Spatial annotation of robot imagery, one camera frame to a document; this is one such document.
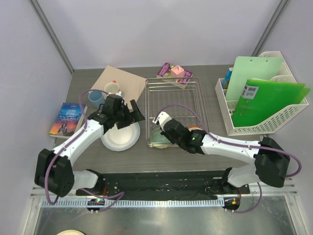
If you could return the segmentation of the blue plastic cup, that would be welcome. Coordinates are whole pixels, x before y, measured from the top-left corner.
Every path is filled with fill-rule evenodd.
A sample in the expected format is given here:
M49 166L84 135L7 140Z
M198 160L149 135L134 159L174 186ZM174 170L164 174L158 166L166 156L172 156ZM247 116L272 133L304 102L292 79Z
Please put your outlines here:
M105 103L104 94L100 91L91 91L88 95L89 101L92 105L98 109L101 104Z

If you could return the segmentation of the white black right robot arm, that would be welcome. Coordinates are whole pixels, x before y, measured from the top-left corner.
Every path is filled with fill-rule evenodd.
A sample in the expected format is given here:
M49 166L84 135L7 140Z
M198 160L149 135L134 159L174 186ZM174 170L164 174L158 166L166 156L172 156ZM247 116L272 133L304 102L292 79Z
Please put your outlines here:
M262 141L242 141L219 137L204 130L190 131L179 121L158 117L155 124L160 126L172 144L191 154L219 155L245 162L242 167L225 170L221 188L233 193L246 184L263 182L275 188L283 187L290 163L289 155L271 138Z

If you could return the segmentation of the orange ceramic mug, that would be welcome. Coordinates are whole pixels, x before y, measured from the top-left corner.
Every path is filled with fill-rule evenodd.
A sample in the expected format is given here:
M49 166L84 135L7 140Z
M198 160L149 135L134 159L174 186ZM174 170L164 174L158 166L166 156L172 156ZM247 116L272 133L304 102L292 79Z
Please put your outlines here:
M116 94L120 91L120 87L115 80L104 86L104 91L108 94Z

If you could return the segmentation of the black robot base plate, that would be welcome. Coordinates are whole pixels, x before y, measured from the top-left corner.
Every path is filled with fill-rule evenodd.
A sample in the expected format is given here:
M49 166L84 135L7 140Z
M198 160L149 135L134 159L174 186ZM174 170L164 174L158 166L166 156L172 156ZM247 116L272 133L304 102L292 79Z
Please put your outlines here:
M123 200L183 201L216 199L218 195L249 194L249 186L223 188L223 171L181 171L150 173L106 173L100 190L92 193L113 196L123 191Z

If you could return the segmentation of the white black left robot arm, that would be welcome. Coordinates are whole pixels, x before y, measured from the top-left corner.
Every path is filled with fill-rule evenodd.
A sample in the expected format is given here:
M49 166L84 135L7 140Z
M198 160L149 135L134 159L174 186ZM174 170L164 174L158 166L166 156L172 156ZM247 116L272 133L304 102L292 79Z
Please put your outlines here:
M66 196L71 190L88 189L93 195L103 192L105 183L101 173L91 169L73 171L78 157L97 139L112 151L131 148L139 139L138 122L145 117L135 100L131 108L124 99L116 94L107 96L101 111L89 115L85 125L72 137L52 150L43 149L37 159L35 184L59 197Z

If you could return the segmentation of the metal wire dish rack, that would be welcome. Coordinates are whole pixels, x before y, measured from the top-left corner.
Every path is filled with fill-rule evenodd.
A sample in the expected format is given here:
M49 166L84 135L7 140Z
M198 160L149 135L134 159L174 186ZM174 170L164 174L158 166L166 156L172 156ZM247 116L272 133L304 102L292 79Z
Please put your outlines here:
M161 78L150 78L145 84L145 118L146 141L149 147L149 136L160 127L153 123L157 113L164 111L182 125L208 127L207 114L200 80L191 77L185 89L163 81Z

